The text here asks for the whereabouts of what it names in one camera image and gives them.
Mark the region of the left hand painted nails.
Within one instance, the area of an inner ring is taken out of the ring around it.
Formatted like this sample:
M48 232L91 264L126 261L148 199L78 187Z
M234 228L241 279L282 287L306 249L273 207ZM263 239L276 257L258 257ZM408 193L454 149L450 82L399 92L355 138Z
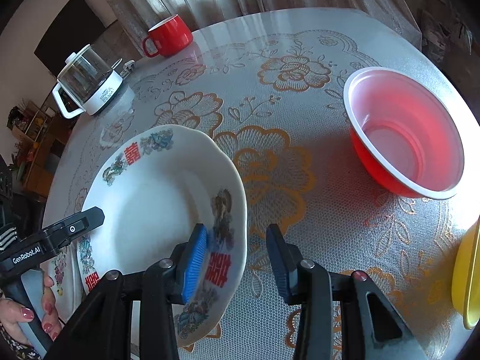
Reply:
M45 314L42 319L42 328L54 341L62 330L59 314L55 307L55 295L52 292L54 281L47 273L44 274L44 292L41 299L42 308ZM9 298L1 298L1 325L7 334L22 345L31 346L31 343L20 329L21 323L29 323L34 318L34 313L20 303Z

